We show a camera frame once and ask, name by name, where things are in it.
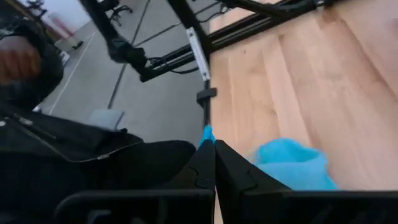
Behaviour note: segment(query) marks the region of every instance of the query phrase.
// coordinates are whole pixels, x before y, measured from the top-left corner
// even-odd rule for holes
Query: blue towel
[[[216,141],[210,125],[205,127],[199,146],[206,139]],[[336,190],[328,175],[326,154],[281,138],[259,147],[254,163],[260,170],[293,190]]]

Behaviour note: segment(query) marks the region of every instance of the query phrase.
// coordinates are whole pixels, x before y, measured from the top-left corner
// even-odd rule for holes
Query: wood grain surface
[[[398,189],[397,0],[302,15],[213,53],[211,75],[214,134],[240,154],[292,138],[327,153],[341,189]]]

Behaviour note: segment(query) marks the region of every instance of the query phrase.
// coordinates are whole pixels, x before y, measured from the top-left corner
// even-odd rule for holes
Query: black cable
[[[154,61],[154,60],[161,60],[161,61],[164,63],[164,65],[165,65],[166,67],[169,67],[169,65],[168,65],[168,63],[166,62],[166,60],[164,60],[164,58],[162,58],[162,57],[151,57],[151,58],[148,58],[148,60],[149,60],[151,63],[152,63],[152,61]],[[177,74],[185,75],[185,74],[188,74],[188,73],[197,71],[198,69],[199,69],[198,67],[195,67],[195,68],[191,68],[191,69],[187,69],[187,70],[182,70],[182,71],[175,71],[175,70],[170,70],[170,71],[171,71],[171,72],[174,72],[174,73],[177,73]]]
[[[200,23],[208,22],[210,19],[214,18],[215,16],[222,15],[222,14],[224,14],[224,13],[223,13],[223,12],[216,12],[216,13],[214,13],[213,15],[211,15],[209,18],[207,18],[207,19],[205,19],[205,20],[203,20],[203,21],[201,21],[201,20],[198,19],[198,21],[199,21]]]

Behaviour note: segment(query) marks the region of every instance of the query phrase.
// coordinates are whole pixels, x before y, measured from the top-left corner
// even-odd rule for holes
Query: black metal frame
[[[230,24],[218,31],[206,35],[196,18],[196,14],[190,9],[188,0],[167,0],[172,9],[186,29],[193,28],[200,41],[207,63],[210,62],[210,54],[229,45],[235,44],[250,36],[256,35],[266,29],[270,29],[285,21],[296,18],[320,6],[328,6],[336,0],[282,0],[277,4],[263,4],[252,0],[217,0],[228,7],[240,7],[255,12],[253,15]],[[158,60],[148,63],[142,48],[133,47],[127,40],[121,37],[111,25],[106,14],[101,9],[97,0],[80,0],[93,19],[108,45],[110,57],[119,63],[129,63],[139,74],[140,81],[146,82],[174,69],[186,65],[195,60],[189,45],[183,46],[173,52],[157,57]],[[210,87],[210,81],[205,80],[204,89]],[[210,98],[202,100],[205,110],[204,124],[210,123]]]

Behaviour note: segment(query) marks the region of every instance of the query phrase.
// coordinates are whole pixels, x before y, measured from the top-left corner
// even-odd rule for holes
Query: office chair
[[[122,11],[129,11],[130,13],[132,13],[132,9],[128,6],[123,5],[117,7],[120,4],[119,0],[103,0],[99,4],[102,6],[105,12],[113,11],[109,20],[115,21],[119,26],[122,26],[122,24],[120,23],[119,13]]]

